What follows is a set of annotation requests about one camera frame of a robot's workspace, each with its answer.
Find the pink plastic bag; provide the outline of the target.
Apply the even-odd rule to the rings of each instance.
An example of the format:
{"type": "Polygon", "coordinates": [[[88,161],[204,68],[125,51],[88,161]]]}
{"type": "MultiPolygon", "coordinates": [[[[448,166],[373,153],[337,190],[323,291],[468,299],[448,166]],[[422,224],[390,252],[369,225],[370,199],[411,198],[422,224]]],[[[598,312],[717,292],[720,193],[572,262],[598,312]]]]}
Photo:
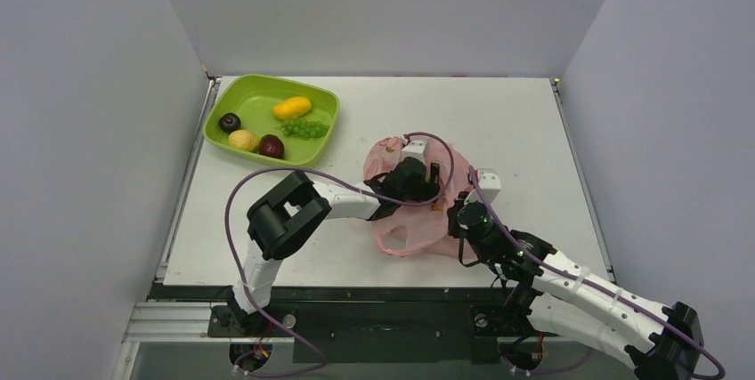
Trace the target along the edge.
{"type": "Polygon", "coordinates": [[[440,184],[446,187],[443,196],[431,206],[401,206],[395,214],[373,222],[377,246],[393,256],[412,256],[435,253],[458,256],[459,242],[448,234],[447,211],[453,207],[461,192],[470,191],[468,180],[470,164],[456,150],[447,150],[436,140],[428,141],[426,161],[440,167],[440,184]]]}

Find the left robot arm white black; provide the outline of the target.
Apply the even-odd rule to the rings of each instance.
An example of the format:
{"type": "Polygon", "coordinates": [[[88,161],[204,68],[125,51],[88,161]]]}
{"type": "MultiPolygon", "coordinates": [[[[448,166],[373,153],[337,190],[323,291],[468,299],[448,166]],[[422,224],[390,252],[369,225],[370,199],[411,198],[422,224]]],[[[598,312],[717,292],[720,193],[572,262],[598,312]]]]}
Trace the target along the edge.
{"type": "Polygon", "coordinates": [[[240,279],[226,299],[231,324],[242,335],[263,329],[264,307],[283,260],[300,250],[324,221],[383,220],[401,206],[425,206],[442,193],[439,165],[413,157],[356,185],[332,175],[315,182],[315,173],[311,168],[291,169],[247,211],[248,252],[245,257],[231,252],[240,279]]]}

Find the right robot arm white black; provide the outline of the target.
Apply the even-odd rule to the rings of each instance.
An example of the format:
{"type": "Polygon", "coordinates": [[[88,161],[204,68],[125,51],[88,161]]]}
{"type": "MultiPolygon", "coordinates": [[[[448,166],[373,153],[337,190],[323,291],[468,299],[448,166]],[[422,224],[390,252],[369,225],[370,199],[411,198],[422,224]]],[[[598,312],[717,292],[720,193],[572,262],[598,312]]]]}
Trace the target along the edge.
{"type": "Polygon", "coordinates": [[[696,311],[633,294],[577,264],[531,233],[502,230],[475,192],[447,211],[448,232],[476,263],[516,283],[502,309],[515,333],[530,327],[601,351],[638,379],[690,379],[703,346],[696,311]]]}

